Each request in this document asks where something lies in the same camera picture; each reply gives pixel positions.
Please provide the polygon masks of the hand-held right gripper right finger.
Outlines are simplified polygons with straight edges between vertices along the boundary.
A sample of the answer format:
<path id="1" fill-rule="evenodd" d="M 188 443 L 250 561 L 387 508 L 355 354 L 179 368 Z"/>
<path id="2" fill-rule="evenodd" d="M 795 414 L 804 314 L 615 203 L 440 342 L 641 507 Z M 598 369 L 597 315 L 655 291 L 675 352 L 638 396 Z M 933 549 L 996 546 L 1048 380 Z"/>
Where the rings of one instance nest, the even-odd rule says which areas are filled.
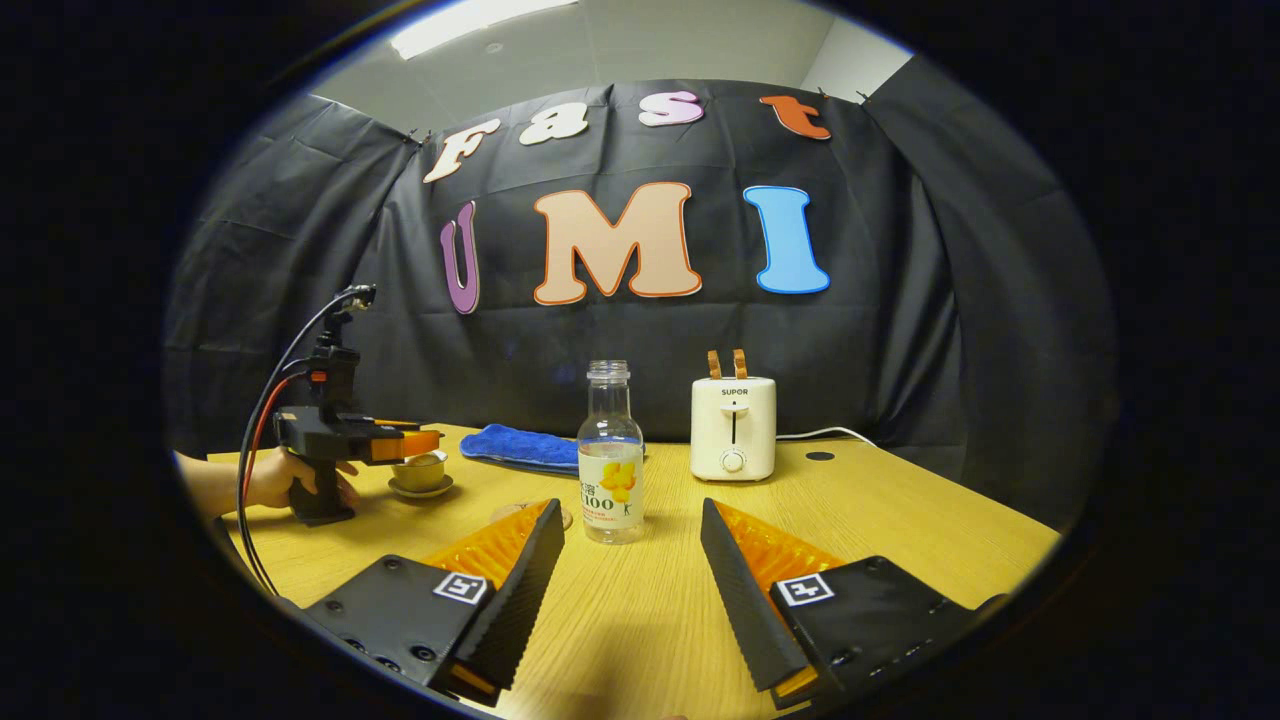
<path id="1" fill-rule="evenodd" d="M 751 682 L 778 710 L 869 696 L 986 619 L 887 557 L 844 561 L 713 498 L 700 538 Z"/>

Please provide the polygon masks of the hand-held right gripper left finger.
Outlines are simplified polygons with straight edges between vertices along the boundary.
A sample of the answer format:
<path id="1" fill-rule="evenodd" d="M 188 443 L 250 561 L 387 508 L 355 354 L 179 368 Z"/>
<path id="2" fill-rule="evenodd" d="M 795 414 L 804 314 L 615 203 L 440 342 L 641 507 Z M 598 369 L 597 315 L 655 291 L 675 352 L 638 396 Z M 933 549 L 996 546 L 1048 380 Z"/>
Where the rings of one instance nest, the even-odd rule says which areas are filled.
<path id="1" fill-rule="evenodd" d="M 422 561 L 387 555 L 302 612 L 415 685 L 494 706 L 563 546 L 561 502 L 544 500 Z"/>

